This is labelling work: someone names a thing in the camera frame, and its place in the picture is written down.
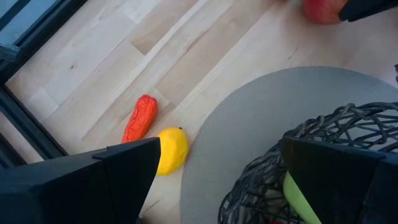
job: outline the yellow lemon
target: yellow lemon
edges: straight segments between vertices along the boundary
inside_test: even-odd
[[[182,166],[188,155],[188,141],[182,128],[167,128],[158,135],[160,155],[157,175],[169,175]]]

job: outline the red pepper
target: red pepper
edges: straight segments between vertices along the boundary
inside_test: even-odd
[[[157,101],[149,95],[143,95],[137,100],[134,111],[124,130],[122,143],[138,141],[148,131],[157,114]]]

